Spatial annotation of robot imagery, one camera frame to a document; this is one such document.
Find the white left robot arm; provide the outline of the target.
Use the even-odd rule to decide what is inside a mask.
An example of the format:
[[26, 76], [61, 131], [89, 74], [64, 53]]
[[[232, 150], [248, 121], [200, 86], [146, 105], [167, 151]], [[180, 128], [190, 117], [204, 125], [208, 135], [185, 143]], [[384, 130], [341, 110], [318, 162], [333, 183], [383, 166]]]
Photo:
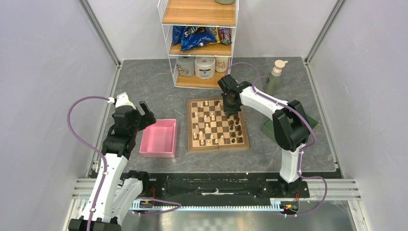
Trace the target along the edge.
[[108, 130], [102, 150], [81, 139], [73, 130], [70, 115], [78, 102], [73, 103], [67, 113], [67, 124], [71, 133], [94, 150], [102, 162], [88, 203], [80, 217], [71, 219], [68, 224], [70, 231], [122, 230], [123, 219], [133, 201], [138, 196], [148, 195], [151, 190], [147, 172], [131, 170], [124, 173], [123, 170], [136, 145], [137, 133], [156, 123], [153, 112], [146, 102], [140, 101], [144, 111], [141, 114], [125, 92], [116, 98], [109, 97], [104, 100], [115, 106], [115, 112], [112, 115], [114, 124]]

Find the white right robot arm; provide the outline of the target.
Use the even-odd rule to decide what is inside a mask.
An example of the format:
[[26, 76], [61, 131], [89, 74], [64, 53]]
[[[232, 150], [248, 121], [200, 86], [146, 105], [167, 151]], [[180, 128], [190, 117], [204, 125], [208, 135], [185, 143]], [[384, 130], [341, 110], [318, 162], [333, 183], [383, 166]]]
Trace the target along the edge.
[[275, 142], [282, 149], [278, 191], [284, 197], [294, 194], [301, 184], [303, 149], [312, 132], [301, 103], [276, 99], [247, 81], [238, 83], [231, 75], [217, 83], [226, 115], [236, 115], [242, 106], [248, 106], [272, 121]]

